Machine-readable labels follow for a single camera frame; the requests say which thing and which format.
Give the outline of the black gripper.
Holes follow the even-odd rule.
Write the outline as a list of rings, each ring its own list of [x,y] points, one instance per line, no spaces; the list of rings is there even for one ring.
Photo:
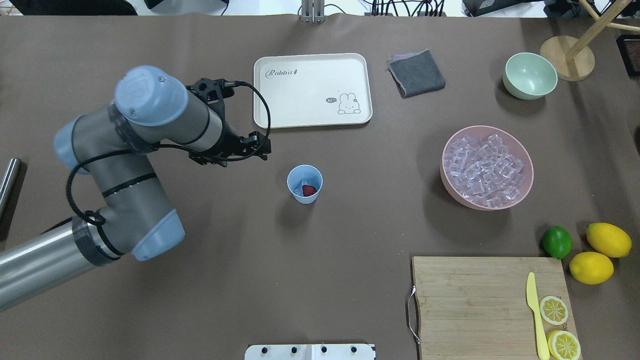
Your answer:
[[[271,129],[267,128],[266,133],[253,131],[247,136],[240,136],[230,126],[225,125],[215,145],[206,150],[190,150],[189,159],[201,166],[216,164],[222,167],[253,157],[267,161],[268,155],[272,152],[270,134]]]

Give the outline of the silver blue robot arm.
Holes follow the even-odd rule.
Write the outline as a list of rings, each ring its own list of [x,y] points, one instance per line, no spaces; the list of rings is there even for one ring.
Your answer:
[[[224,100],[238,87],[265,100],[242,80],[185,85],[141,65],[119,80],[108,105],[60,129],[54,149],[70,170],[65,194],[74,215],[1,255],[1,310],[123,255],[147,261],[180,244],[185,229],[147,155],[171,148],[222,167],[266,160],[268,134],[240,136],[226,121]]]

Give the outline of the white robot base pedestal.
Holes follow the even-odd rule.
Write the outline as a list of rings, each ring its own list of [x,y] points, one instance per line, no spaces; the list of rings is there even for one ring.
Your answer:
[[[374,344],[254,344],[247,347],[245,360],[375,360]]]

